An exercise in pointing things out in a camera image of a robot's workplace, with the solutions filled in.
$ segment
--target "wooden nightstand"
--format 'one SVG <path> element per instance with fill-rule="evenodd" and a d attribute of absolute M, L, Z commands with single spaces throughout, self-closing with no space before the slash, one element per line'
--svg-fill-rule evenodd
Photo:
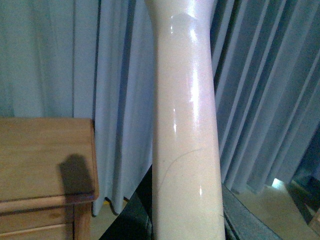
<path fill-rule="evenodd" d="M 0 118 L 0 240 L 89 240 L 98 192 L 90 119 Z"/>

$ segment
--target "wooden drawer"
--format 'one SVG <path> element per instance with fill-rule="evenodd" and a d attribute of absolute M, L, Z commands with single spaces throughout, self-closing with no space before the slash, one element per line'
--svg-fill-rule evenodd
<path fill-rule="evenodd" d="M 72 205 L 19 213 L 0 214 L 0 234 L 39 227 L 72 223 L 74 209 Z"/>
<path fill-rule="evenodd" d="M 59 224 L 0 234 L 0 240 L 72 240 L 73 224 Z"/>

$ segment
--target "black object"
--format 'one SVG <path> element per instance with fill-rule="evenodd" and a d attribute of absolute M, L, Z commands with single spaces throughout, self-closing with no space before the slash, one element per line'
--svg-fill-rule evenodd
<path fill-rule="evenodd" d="M 227 240 L 281 240 L 222 185 Z M 100 240 L 152 239 L 152 168 Z"/>

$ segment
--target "glossy plastic surface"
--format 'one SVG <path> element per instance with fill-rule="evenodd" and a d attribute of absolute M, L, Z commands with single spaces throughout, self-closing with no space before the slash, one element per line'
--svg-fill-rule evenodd
<path fill-rule="evenodd" d="M 146 0 L 156 90 L 152 224 L 157 240 L 225 239 L 210 51 L 213 0 Z"/>

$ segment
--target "floor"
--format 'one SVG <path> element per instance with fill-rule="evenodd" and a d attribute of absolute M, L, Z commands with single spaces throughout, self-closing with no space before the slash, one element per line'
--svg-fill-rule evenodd
<path fill-rule="evenodd" d="M 320 240 L 307 225 L 320 207 L 320 199 L 312 198 L 295 182 L 285 185 L 276 179 L 260 194 L 247 190 L 236 197 L 283 240 Z M 99 215 L 92 218 L 91 239 L 98 240 L 116 217 L 109 204 L 103 205 Z"/>

